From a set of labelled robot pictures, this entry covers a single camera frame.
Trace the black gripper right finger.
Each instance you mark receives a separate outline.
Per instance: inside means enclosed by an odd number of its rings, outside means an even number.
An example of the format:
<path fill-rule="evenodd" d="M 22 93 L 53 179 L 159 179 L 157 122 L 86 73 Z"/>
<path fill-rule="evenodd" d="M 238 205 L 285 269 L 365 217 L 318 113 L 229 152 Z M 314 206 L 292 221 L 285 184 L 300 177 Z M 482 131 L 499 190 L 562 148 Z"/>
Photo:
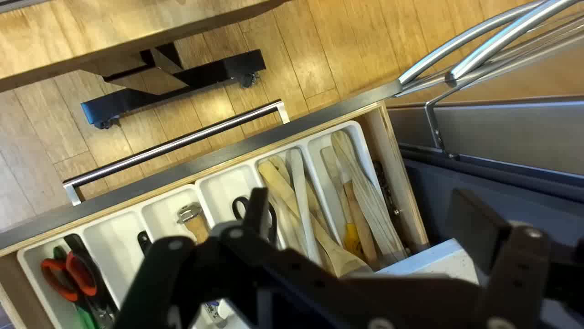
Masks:
<path fill-rule="evenodd" d="M 449 232 L 488 276 L 473 323 L 480 329 L 535 329 L 550 272 L 552 237 L 513 226 L 471 190 L 451 195 Z"/>

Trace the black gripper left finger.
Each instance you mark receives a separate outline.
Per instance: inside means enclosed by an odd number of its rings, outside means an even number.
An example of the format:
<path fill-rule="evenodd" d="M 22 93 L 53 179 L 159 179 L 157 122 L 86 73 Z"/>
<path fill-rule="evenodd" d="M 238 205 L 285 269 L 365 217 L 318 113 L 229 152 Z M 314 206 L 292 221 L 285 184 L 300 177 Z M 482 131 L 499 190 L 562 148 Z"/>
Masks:
<path fill-rule="evenodd" d="M 148 247 L 123 301 L 114 329 L 192 329 L 199 307 L 179 301 L 183 265 L 194 250 L 190 237 L 161 237 Z"/>

